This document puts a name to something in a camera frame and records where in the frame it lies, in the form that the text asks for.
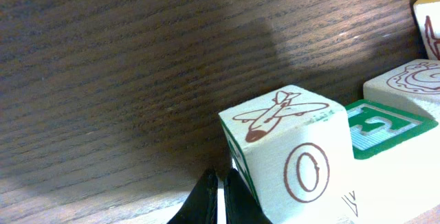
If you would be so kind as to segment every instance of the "brown table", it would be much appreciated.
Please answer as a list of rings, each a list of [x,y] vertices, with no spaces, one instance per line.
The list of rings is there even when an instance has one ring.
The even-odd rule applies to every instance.
[[[218,112],[426,57],[413,1],[0,0],[0,223],[154,220],[224,176]]]

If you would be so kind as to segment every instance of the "red drawing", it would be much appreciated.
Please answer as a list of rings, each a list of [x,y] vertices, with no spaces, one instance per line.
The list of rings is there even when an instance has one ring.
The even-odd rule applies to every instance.
[[[315,184],[312,188],[308,188],[304,184],[302,176],[302,173],[306,172],[304,174],[308,177],[312,177],[311,174],[307,173],[311,171],[310,168],[306,168],[302,173],[300,169],[301,161],[304,160],[305,157],[308,157],[313,163],[316,173],[314,177]],[[301,144],[295,147],[286,159],[284,165],[284,184],[290,196],[300,203],[310,203],[321,197],[329,184],[329,178],[329,160],[323,149],[316,144],[310,142]]]
[[[431,18],[427,15],[425,22],[425,36],[426,42],[431,49],[431,52],[440,60],[440,38],[437,38],[434,34],[434,29],[432,28]]]
[[[233,117],[233,120],[240,120],[243,123],[253,121],[249,126],[248,134],[245,140],[247,142],[256,142],[268,133],[281,121],[282,117],[291,115],[301,116],[305,113],[318,111],[329,107],[326,103],[301,103],[291,104],[292,99],[298,97],[301,93],[286,93],[278,91],[273,99],[275,104],[268,109],[261,109],[242,113]]]
[[[351,208],[351,211],[353,211],[353,213],[356,215],[356,217],[359,217],[358,216],[358,205],[356,204],[356,197],[355,197],[355,191],[352,191],[352,193],[353,194],[351,194],[351,192],[349,192],[349,194],[350,194],[350,198],[352,199],[352,200],[350,200],[350,198],[349,197],[347,197],[346,195],[344,195],[344,197],[345,197],[345,199],[344,199],[344,197],[342,198],[342,200],[344,200],[344,202]]]
[[[440,94],[440,67],[437,63],[409,65],[386,81],[394,89],[417,94]]]

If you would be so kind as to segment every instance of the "block with circular drawing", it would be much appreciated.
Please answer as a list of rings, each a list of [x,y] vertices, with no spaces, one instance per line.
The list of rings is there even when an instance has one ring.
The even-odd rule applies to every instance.
[[[231,155],[273,223],[330,223],[353,151],[345,108],[293,85],[220,112]]]
[[[403,223],[440,204],[438,123],[360,100],[346,107],[356,173],[341,196],[355,223]]]
[[[440,0],[417,0],[414,13],[430,60],[440,60]]]
[[[417,59],[364,83],[364,98],[440,120],[440,62]]]

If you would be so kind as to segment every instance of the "white block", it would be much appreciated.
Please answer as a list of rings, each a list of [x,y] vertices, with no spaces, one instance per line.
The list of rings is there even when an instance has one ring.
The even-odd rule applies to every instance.
[[[414,13],[430,60],[440,60],[440,0],[418,0]]]
[[[364,98],[440,120],[440,62],[417,59],[369,80]]]
[[[219,114],[232,156],[273,223],[330,223],[353,188],[345,108],[286,86]]]
[[[440,203],[440,130],[434,120],[360,100],[346,107],[355,190],[342,199],[355,223],[403,223]]]

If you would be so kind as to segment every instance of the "green edge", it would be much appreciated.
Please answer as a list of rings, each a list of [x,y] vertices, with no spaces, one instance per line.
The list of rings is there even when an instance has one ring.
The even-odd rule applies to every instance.
[[[229,136],[232,138],[232,141],[235,143],[235,146],[239,149],[239,152],[241,153],[241,156],[243,157],[243,161],[245,162],[245,167],[246,167],[246,172],[247,173],[244,173],[244,170],[242,169],[242,167],[240,166],[240,163],[238,163],[236,158],[234,158],[234,160],[236,162],[235,164],[239,168],[241,173],[246,177],[246,181],[249,184],[250,190],[251,190],[252,194],[254,195],[256,202],[258,203],[258,205],[261,205],[260,201],[259,201],[259,197],[256,194],[254,182],[252,180],[252,177],[250,176],[250,171],[249,171],[248,163],[246,162],[245,155],[244,155],[243,151],[241,150],[241,148],[239,146],[239,143],[235,140],[235,137],[232,135],[231,131],[228,129],[228,127],[225,125],[225,123],[223,122],[223,120],[221,118],[220,118],[220,121],[221,121],[221,125],[229,133]],[[226,142],[228,143],[229,149],[232,150],[233,148],[232,148],[231,144],[229,144],[229,140],[228,139],[226,139]]]
[[[405,131],[396,137],[390,138],[390,139],[386,140],[385,142],[382,142],[378,145],[375,145],[375,146],[368,148],[366,150],[363,150],[363,151],[360,149],[357,149],[355,146],[353,146],[353,153],[354,153],[355,159],[368,159],[374,155],[377,155],[378,153],[380,153],[382,151],[388,150],[396,145],[399,145],[402,142],[405,142],[406,140],[408,140],[410,138],[421,135],[422,133],[425,133],[426,131],[429,131],[429,130],[435,128],[439,124],[438,122],[436,122],[434,120],[430,120],[426,117],[421,117],[419,115],[415,115],[415,114],[412,114],[412,113],[409,113],[406,111],[396,109],[394,107],[389,107],[389,106],[386,106],[386,105],[383,105],[380,103],[376,103],[373,101],[369,101],[369,100],[358,100],[357,102],[354,102],[354,103],[347,105],[345,107],[345,109],[347,111],[349,111],[355,107],[360,106],[361,104],[370,104],[374,107],[378,107],[378,108],[381,108],[386,111],[390,111],[390,112],[393,112],[393,113],[396,113],[396,114],[399,114],[399,115],[402,115],[405,117],[409,117],[414,120],[419,120],[422,122],[422,124],[410,129],[409,131]]]

